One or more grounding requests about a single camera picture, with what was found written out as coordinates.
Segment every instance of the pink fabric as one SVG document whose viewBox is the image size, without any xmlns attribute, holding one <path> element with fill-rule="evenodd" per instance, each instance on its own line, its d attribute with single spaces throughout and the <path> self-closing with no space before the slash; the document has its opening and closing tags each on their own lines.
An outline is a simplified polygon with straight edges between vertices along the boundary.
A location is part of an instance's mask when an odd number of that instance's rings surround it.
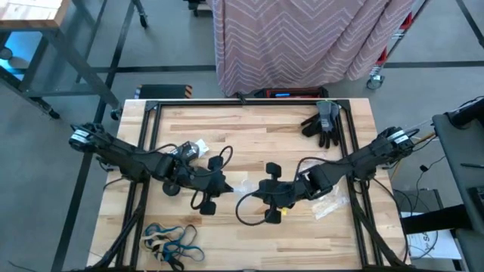
<svg viewBox="0 0 484 272">
<path fill-rule="evenodd" d="M 209 0 L 219 86 L 323 85 L 367 76 L 414 0 Z"/>
</svg>

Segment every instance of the white paper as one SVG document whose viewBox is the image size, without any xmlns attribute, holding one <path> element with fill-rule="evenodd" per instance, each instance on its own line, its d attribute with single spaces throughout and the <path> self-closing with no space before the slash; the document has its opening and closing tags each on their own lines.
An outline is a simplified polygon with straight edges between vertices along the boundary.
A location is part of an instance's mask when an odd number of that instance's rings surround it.
<svg viewBox="0 0 484 272">
<path fill-rule="evenodd" d="M 414 212 L 413 215 L 421 215 L 422 213 Z M 402 212 L 402 217 L 410 216 L 410 212 Z M 412 258 L 447 258 L 460 260 L 461 254 L 455 245 L 454 237 L 450 230 L 438 230 L 439 238 L 437 243 L 430 250 L 429 254 L 422 257 L 433 244 L 436 242 L 437 231 L 430 231 L 425 233 L 416 233 L 407 235 L 408 246 L 410 247 L 410 256 Z"/>
</svg>

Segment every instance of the caster wheel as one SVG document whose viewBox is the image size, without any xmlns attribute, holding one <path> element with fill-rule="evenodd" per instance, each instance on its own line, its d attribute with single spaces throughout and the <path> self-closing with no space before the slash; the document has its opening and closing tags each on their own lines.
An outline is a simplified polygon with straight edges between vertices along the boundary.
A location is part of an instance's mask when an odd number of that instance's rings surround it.
<svg viewBox="0 0 484 272">
<path fill-rule="evenodd" d="M 383 85 L 383 81 L 385 80 L 384 76 L 373 76 L 366 82 L 366 88 L 370 90 L 377 90 Z"/>
<path fill-rule="evenodd" d="M 111 110 L 111 119 L 114 121 L 119 121 L 119 118 L 123 114 L 123 109 Z"/>
<path fill-rule="evenodd" d="M 61 118 L 61 116 L 59 115 L 59 113 L 56 113 L 56 112 L 55 112 L 55 111 L 53 111 L 53 110 L 50 110 L 50 111 L 48 112 L 48 115 L 49 115 L 49 116 L 50 116 L 52 119 L 56 119 L 56 120 Z"/>
<path fill-rule="evenodd" d="M 10 60 L 12 57 L 14 57 L 14 52 L 10 48 L 4 47 L 0 50 L 0 59 Z"/>
<path fill-rule="evenodd" d="M 145 28 L 145 29 L 148 28 L 148 22 L 146 20 L 146 16 L 140 16 L 139 21 L 141 23 L 141 26 L 143 26 L 143 28 Z"/>
</svg>

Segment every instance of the butcher block tabletop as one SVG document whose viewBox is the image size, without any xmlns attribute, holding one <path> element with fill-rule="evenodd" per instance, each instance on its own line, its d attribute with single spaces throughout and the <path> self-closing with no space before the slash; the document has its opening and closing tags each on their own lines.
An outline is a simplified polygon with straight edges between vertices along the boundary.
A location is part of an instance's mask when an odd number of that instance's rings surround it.
<svg viewBox="0 0 484 272">
<path fill-rule="evenodd" d="M 133 145 L 138 144 L 145 102 L 126 101 L 118 138 Z M 377 136 L 370 103 L 367 99 L 350 99 L 350 103 L 358 143 L 363 147 Z M 341 112 L 342 119 L 346 120 L 344 111 Z M 157 147 L 203 139 L 210 151 L 198 159 L 195 165 L 207 167 L 208 158 L 218 155 L 225 146 L 231 145 L 234 155 L 223 173 L 232 187 L 240 187 L 243 181 L 245 186 L 256 186 L 260 180 L 268 178 L 269 175 L 265 173 L 267 162 L 275 162 L 282 167 L 280 181 L 292 181 L 296 165 L 303 157 L 342 157 L 340 147 L 321 149 L 318 147 L 318 137 L 306 138 L 301 134 L 299 124 L 316 113 L 316 106 L 164 106 Z M 150 143 L 153 121 L 154 114 L 150 116 L 145 141 L 147 144 Z M 349 135 L 345 121 L 343 127 L 346 135 Z M 349 137 L 346 139 L 351 153 L 351 142 Z M 119 177 L 119 172 L 110 172 L 106 182 Z M 386 171 L 378 169 L 376 178 L 390 188 Z M 185 270 L 361 268 L 349 204 L 316 220 L 312 211 L 315 203 L 300 201 L 282 217 L 281 224 L 248 227 L 241 224 L 234 214 L 240 194 L 226 193 L 214 199 L 216 214 L 206 216 L 191 209 L 193 190 L 182 188 L 179 195 L 167 196 L 162 186 L 161 181 L 151 179 L 144 227 L 157 222 L 165 227 L 193 224 L 197 228 L 198 236 L 194 245 L 205 252 L 205 259 L 196 262 L 186 257 L 181 258 Z M 345 178 L 338 183 L 338 187 L 347 195 Z M 128 181 L 111 184 L 104 191 L 88 265 L 99 261 L 99 256 L 109 249 L 121 231 L 128 191 Z M 141 185 L 138 186 L 138 196 L 140 192 Z M 369 194 L 380 235 L 402 259 L 405 240 L 395 203 L 377 184 L 370 186 Z M 263 218 L 266 209 L 262 200 L 250 197 L 241 205 L 240 214 L 245 221 L 255 222 Z M 364 232 L 369 260 L 374 264 L 371 241 L 366 230 Z M 129 263 L 133 233 L 128 239 L 125 264 Z M 143 250 L 139 251 L 137 269 L 171 270 L 167 263 L 161 264 L 151 253 Z"/>
<path fill-rule="evenodd" d="M 0 29 L 59 27 L 70 0 L 0 0 Z"/>
</svg>

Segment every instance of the white sticker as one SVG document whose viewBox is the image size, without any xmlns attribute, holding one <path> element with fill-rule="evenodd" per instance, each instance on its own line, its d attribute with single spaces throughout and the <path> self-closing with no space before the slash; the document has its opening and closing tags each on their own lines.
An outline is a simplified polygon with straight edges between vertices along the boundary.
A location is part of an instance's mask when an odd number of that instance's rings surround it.
<svg viewBox="0 0 484 272">
<path fill-rule="evenodd" d="M 81 136 L 76 135 L 76 134 L 73 134 L 70 138 L 73 139 L 73 140 L 76 140 L 76 141 L 80 141 L 81 143 L 84 143 L 84 144 L 88 143 L 88 141 L 84 137 L 81 137 Z"/>
<path fill-rule="evenodd" d="M 82 131 L 80 129 L 76 129 L 76 131 L 74 132 L 74 134 L 77 134 L 77 135 L 83 136 L 83 137 L 88 137 L 89 136 L 89 133 L 88 132 Z"/>
</svg>

